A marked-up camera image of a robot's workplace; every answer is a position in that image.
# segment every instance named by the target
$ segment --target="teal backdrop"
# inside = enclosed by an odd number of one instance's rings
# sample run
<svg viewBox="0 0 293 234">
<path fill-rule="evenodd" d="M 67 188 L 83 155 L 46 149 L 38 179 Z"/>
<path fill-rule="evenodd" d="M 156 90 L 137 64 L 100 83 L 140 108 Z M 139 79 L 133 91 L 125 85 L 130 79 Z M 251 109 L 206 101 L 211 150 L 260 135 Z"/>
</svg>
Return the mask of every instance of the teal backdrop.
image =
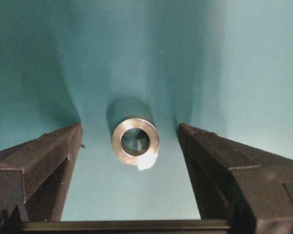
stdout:
<svg viewBox="0 0 293 234">
<path fill-rule="evenodd" d="M 111 148 L 131 98 L 161 141 L 142 172 Z M 293 159 L 293 0 L 0 0 L 0 150 L 73 122 L 63 220 L 199 218 L 178 123 Z"/>
</svg>

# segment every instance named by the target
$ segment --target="cylindrical metal part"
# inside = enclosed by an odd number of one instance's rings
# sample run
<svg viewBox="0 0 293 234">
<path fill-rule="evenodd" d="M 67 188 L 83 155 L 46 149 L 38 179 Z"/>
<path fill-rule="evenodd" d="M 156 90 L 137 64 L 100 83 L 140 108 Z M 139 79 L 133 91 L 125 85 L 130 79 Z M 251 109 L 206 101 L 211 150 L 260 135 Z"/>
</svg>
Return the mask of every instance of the cylindrical metal part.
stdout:
<svg viewBox="0 0 293 234">
<path fill-rule="evenodd" d="M 141 129 L 149 138 L 149 146 L 142 154 L 136 154 L 125 148 L 122 137 L 131 129 Z M 156 128 L 142 118 L 128 118 L 122 121 L 114 130 L 112 147 L 118 159 L 124 163 L 137 165 L 139 170 L 148 169 L 154 165 L 159 149 L 160 139 Z"/>
<path fill-rule="evenodd" d="M 149 108 L 136 98 L 122 98 L 107 110 L 112 147 L 117 158 L 139 170 L 152 167 L 158 156 L 159 135 Z"/>
</svg>

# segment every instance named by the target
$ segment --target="metal bushing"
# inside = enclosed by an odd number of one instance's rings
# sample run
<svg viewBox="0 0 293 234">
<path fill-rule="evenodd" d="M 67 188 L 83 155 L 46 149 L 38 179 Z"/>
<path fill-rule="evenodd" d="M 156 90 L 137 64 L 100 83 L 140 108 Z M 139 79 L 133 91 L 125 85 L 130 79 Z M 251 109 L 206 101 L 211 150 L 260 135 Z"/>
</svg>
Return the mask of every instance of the metal bushing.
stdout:
<svg viewBox="0 0 293 234">
<path fill-rule="evenodd" d="M 130 153 L 128 150 L 124 149 L 122 144 L 124 133 L 135 128 L 143 130 L 149 138 L 148 149 L 140 155 Z M 139 117 L 127 118 L 122 121 L 115 128 L 112 136 L 112 147 L 117 158 L 123 163 L 138 166 L 139 170 L 148 169 L 154 165 L 157 158 L 159 144 L 160 139 L 154 125 Z"/>
</svg>

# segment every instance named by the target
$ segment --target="metal rim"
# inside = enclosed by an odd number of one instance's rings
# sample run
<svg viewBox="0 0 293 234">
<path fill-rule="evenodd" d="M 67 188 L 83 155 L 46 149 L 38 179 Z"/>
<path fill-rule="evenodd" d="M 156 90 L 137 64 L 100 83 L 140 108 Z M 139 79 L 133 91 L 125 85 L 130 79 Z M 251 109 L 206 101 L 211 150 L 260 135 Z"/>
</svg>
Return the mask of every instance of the metal rim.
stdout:
<svg viewBox="0 0 293 234">
<path fill-rule="evenodd" d="M 149 137 L 150 145 L 146 152 L 141 155 L 133 156 L 128 154 L 122 147 L 123 134 L 133 128 L 139 128 L 146 132 Z M 156 128 L 149 121 L 142 118 L 127 118 L 122 121 L 114 130 L 112 136 L 112 147 L 117 158 L 123 163 L 138 165 L 139 158 L 157 155 L 160 139 Z"/>
</svg>

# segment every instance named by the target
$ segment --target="hole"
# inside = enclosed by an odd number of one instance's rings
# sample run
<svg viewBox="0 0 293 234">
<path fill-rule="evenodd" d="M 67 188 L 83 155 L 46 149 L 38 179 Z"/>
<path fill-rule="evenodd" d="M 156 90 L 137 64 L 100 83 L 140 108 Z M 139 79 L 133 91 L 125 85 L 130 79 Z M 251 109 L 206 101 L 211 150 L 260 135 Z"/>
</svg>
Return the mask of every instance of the hole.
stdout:
<svg viewBox="0 0 293 234">
<path fill-rule="evenodd" d="M 132 156 L 144 154 L 150 146 L 150 138 L 147 133 L 140 128 L 127 130 L 122 136 L 123 150 Z"/>
</svg>

